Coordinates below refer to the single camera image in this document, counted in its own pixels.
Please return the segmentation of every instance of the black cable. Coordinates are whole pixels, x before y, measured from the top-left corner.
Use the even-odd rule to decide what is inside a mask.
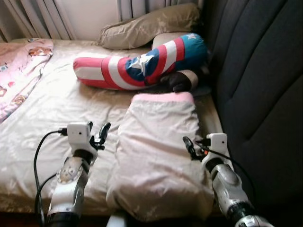
[[[241,169],[241,171],[244,173],[244,175],[246,176],[246,178],[248,179],[248,181],[249,181],[249,183],[251,185],[251,188],[252,188],[253,199],[254,199],[254,201],[256,200],[256,198],[257,198],[256,188],[255,188],[255,186],[254,186],[254,184],[253,184],[253,182],[252,182],[249,174],[246,172],[246,170],[237,161],[235,161],[231,157],[228,157],[228,156],[226,156],[224,154],[221,154],[221,153],[219,153],[217,151],[210,150],[208,147],[205,147],[202,144],[197,144],[197,145],[200,148],[204,149],[205,151],[208,151],[208,152],[214,153],[216,155],[222,156],[223,158],[226,158],[226,159],[230,160],[232,162],[232,164],[236,164]]]
[[[37,215],[37,218],[38,218],[38,221],[39,221],[39,226],[40,227],[43,227],[44,226],[44,222],[42,222],[42,220],[40,219],[39,217],[39,214],[38,214],[38,209],[39,207],[42,209],[42,204],[40,203],[40,199],[41,199],[41,190],[42,188],[44,187],[44,185],[50,180],[52,179],[54,176],[56,176],[57,174],[53,174],[51,175],[50,177],[48,177],[43,183],[42,185],[38,188],[37,190],[37,194],[36,194],[36,197],[35,197],[35,214]]]
[[[48,137],[50,134],[53,134],[53,133],[61,133],[61,135],[66,136],[67,135],[67,129],[63,128],[63,129],[58,130],[58,131],[51,131],[51,132],[47,133],[45,136],[43,136],[42,140],[40,141],[40,143],[37,147],[35,157],[34,157],[34,174],[35,174],[35,181],[36,181],[37,191],[40,187],[38,173],[37,173],[37,165],[36,165],[38,153],[39,153],[39,150],[40,150],[44,140],[46,139],[46,137]],[[39,196],[39,207],[38,207],[38,209],[40,209],[40,216],[41,216],[41,218],[39,218],[39,221],[40,221],[39,224],[41,226],[43,226],[44,225],[44,213],[43,213],[43,209],[42,209],[42,198],[41,198],[41,196]]]

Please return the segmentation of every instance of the curtain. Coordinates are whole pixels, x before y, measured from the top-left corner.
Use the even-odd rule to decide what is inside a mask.
[[[76,39],[62,0],[1,0],[0,42],[15,38]]]
[[[204,0],[117,0],[119,20],[137,18],[166,6],[189,2],[196,3],[199,8],[202,8]]]

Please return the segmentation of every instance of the bed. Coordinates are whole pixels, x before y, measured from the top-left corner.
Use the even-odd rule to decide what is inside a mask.
[[[22,43],[27,40],[15,40]],[[92,121],[92,133],[102,124],[111,122],[105,150],[99,151],[85,188],[84,214],[110,215],[106,204],[107,178],[115,159],[117,129],[132,97],[142,91],[114,91],[81,84],[73,71],[76,57],[119,55],[134,57],[151,47],[128,51],[110,51],[91,41],[53,40],[53,56],[27,100],[0,124],[0,211],[34,212],[36,185],[33,158],[41,138],[52,130],[66,127],[69,122]],[[196,95],[200,134],[222,132],[210,94]],[[41,147],[37,169],[40,182],[57,172],[70,155],[66,137],[51,135]],[[55,187],[51,180],[42,191],[47,210]]]

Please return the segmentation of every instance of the gray headboard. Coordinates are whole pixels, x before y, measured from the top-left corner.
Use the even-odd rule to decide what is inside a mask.
[[[205,0],[203,11],[230,155],[251,176],[254,205],[267,214],[302,214],[302,10],[302,0]]]

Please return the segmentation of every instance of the star-spangled body pillow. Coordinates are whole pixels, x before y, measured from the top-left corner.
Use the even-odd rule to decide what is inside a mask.
[[[183,35],[133,59],[107,56],[76,58],[77,78],[84,84],[116,90],[138,90],[155,85],[163,74],[200,67],[207,47],[197,34]]]

